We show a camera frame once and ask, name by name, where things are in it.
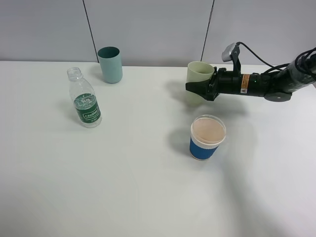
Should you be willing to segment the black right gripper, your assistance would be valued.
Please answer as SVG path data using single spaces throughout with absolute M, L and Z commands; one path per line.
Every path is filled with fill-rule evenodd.
M 215 68 L 210 80 L 187 82 L 185 87 L 207 101 L 214 101 L 219 94 L 264 97 L 268 92 L 268 76 L 257 73 L 235 76 L 226 68 Z

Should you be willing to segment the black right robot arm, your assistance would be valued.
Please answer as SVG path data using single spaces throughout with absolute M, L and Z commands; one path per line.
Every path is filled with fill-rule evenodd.
M 186 83 L 186 90 L 207 101 L 219 94 L 263 97 L 272 102 L 286 102 L 292 94 L 316 81 L 316 50 L 299 54 L 291 63 L 270 66 L 258 74 L 242 74 L 239 61 L 241 42 L 232 43 L 222 53 L 223 62 L 231 61 L 233 70 L 215 69 L 214 74 L 201 82 Z

